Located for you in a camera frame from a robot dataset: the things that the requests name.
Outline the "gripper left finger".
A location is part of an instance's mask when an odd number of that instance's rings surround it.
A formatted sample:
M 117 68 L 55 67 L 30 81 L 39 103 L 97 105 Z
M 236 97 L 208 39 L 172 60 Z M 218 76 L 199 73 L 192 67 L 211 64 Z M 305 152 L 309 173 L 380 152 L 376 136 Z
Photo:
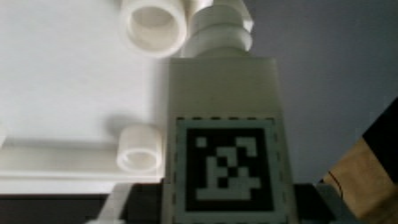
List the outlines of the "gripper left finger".
M 119 183 L 94 219 L 83 224 L 163 224 L 163 183 Z

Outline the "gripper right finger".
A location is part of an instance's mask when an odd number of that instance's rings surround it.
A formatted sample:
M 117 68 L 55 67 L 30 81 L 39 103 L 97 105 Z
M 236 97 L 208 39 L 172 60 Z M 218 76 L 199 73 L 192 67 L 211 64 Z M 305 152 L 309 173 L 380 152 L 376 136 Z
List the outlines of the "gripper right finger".
M 298 224 L 362 224 L 330 185 L 296 184 L 295 197 Z

